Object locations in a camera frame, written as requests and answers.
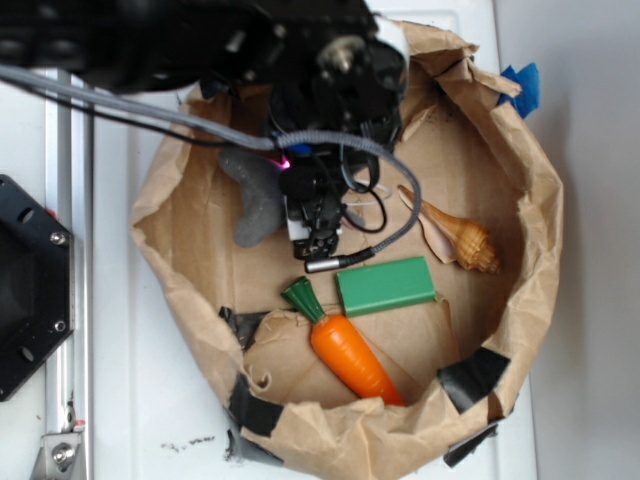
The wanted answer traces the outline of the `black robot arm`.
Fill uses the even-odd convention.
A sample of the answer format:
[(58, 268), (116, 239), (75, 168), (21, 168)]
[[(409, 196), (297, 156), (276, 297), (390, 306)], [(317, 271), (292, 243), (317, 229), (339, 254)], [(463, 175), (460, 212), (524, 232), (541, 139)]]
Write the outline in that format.
[(130, 100), (198, 83), (204, 97), (271, 89), (258, 137), (202, 120), (239, 185), (235, 227), (251, 247), (287, 228), (309, 271), (369, 259), (338, 255), (344, 195), (372, 193), (391, 155), (408, 82), (403, 33), (362, 1), (5, 1), (1, 77), (27, 91), (186, 125)]

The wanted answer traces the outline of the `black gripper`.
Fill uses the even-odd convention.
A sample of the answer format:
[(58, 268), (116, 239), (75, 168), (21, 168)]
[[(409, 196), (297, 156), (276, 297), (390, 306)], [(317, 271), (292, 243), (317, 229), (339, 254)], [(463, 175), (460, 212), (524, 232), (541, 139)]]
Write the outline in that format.
[[(401, 118), (408, 65), (397, 48), (381, 41), (343, 37), (326, 47), (306, 81), (276, 86), (270, 122), (279, 133), (302, 130), (359, 135), (393, 149)], [(354, 217), (343, 203), (355, 180), (375, 186), (376, 156), (352, 147), (303, 143), (283, 152), (288, 166), (279, 179), (294, 256), (324, 260), (338, 246), (343, 221)]]

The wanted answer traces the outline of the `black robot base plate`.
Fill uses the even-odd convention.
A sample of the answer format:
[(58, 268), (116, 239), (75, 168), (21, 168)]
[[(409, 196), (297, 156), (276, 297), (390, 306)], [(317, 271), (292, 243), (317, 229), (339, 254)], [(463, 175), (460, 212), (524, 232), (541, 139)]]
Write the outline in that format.
[(10, 400), (72, 330), (72, 234), (1, 176), (1, 400)]

